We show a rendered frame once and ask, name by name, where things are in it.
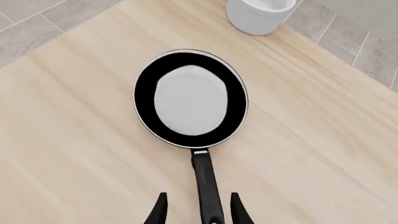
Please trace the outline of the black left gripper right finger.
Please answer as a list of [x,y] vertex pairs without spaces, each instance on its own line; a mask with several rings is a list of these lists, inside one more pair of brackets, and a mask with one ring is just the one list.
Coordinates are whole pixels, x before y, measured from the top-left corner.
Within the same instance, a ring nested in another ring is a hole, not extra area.
[[233,224],[254,224],[236,192],[231,193],[230,209]]

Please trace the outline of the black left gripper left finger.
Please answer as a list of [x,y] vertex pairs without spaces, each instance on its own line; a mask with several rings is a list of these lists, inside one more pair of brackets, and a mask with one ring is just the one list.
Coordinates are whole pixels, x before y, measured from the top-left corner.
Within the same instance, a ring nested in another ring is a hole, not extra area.
[[144,224],[165,224],[167,218],[167,193],[159,194],[152,211]]

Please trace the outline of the black frying pan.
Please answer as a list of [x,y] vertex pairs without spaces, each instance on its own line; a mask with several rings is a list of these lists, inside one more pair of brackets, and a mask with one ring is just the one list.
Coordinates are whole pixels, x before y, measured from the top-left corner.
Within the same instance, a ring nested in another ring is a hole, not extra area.
[[202,50],[170,50],[138,74],[133,103],[155,137],[190,150],[201,224],[225,224],[209,148],[236,134],[248,113],[248,93],[236,70]]

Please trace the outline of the white mug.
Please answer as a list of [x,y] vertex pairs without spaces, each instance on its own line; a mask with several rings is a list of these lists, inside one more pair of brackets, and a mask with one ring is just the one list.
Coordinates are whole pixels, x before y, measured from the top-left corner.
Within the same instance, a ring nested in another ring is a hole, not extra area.
[[297,0],[227,0],[226,17],[249,35],[273,33],[295,7]]

